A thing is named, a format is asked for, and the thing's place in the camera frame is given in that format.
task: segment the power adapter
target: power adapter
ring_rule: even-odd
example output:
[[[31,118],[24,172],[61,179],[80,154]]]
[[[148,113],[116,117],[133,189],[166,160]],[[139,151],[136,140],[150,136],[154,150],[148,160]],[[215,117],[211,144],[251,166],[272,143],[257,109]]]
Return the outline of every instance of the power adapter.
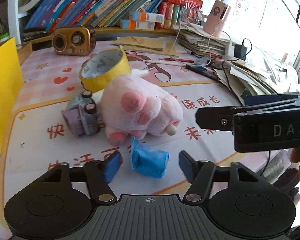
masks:
[[[247,51],[247,47],[244,46],[244,42],[242,42],[242,44],[236,44],[234,46],[234,57],[244,60],[246,59],[246,51]]]

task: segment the plush toy nose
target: plush toy nose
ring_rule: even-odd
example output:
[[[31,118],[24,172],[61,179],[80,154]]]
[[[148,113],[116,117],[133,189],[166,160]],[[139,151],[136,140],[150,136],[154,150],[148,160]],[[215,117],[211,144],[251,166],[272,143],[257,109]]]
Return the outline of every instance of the plush toy nose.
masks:
[[[168,134],[168,135],[175,135],[176,134],[176,127],[173,124],[168,124],[164,131]]]

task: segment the green lid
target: green lid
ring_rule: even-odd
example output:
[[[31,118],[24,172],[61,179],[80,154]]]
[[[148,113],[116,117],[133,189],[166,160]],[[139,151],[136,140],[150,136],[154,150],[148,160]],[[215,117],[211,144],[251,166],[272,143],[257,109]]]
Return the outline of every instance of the green lid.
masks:
[[[6,38],[6,37],[8,37],[9,35],[10,35],[9,33],[2,34],[2,35],[0,36],[0,40],[1,40],[1,39],[4,39],[4,38]]]

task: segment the gold radio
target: gold radio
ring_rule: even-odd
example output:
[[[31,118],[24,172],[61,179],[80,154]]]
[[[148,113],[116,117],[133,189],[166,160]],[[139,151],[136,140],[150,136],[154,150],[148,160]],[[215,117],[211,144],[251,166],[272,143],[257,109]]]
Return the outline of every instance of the gold radio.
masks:
[[[55,29],[52,46],[58,55],[87,56],[96,47],[92,26],[73,26]]]

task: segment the yellow star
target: yellow star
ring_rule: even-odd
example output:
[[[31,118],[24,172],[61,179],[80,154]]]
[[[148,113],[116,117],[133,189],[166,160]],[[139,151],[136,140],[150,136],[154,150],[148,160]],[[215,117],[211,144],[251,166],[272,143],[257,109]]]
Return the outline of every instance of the yellow star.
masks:
[[[189,70],[186,69],[185,67],[181,67],[181,70],[184,71],[184,72],[188,72]]]
[[[26,116],[24,114],[20,115],[19,119],[22,120],[24,119]]]
[[[38,65],[37,68],[43,69],[43,68],[45,68],[47,66],[49,66],[49,65],[47,63],[45,63],[45,64]]]

